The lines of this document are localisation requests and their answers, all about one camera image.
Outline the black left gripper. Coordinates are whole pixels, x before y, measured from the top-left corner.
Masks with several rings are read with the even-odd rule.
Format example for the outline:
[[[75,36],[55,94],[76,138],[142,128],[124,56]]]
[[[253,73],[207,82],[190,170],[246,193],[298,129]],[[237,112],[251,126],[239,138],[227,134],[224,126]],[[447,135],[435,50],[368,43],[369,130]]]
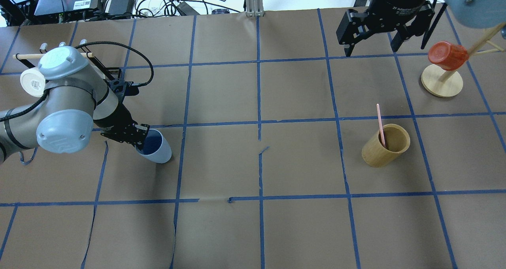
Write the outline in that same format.
[[[101,136],[119,143],[132,143],[138,150],[144,149],[150,130],[148,124],[137,124],[122,103],[110,115],[103,119],[96,119],[94,123],[100,128]]]

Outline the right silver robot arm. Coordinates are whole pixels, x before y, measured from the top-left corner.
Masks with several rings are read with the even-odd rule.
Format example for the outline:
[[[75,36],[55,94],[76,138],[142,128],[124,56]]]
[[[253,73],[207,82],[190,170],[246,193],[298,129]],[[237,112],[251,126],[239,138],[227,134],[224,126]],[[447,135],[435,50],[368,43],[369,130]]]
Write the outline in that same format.
[[[348,9],[336,30],[339,44],[350,57],[355,45],[374,34],[396,31],[392,51],[413,36],[422,36],[425,48],[439,19],[450,8],[457,20],[470,28],[491,28],[505,23],[505,0],[444,0],[438,13],[436,0],[371,0],[365,12]]]

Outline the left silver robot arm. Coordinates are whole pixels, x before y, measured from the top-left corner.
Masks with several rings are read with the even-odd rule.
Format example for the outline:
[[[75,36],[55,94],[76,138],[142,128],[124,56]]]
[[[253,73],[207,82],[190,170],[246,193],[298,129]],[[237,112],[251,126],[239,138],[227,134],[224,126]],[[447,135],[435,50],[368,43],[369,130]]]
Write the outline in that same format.
[[[109,84],[76,48],[62,46],[42,56],[46,80],[36,103],[1,112],[1,161],[23,150],[75,153],[101,135],[143,150],[150,126],[139,124]]]

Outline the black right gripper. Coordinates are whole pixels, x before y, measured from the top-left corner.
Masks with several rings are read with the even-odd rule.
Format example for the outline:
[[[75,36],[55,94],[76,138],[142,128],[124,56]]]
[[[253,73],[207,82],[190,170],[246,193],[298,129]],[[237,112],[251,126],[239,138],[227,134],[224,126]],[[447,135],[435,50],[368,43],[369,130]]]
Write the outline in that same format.
[[[404,24],[397,28],[397,34],[391,41],[392,51],[397,52],[403,42],[428,30],[434,13],[433,5],[426,0],[371,0],[364,12],[346,10],[336,36],[344,47],[345,56],[350,57],[356,44],[379,33],[380,26]],[[406,26],[405,23],[413,18],[412,23]]]

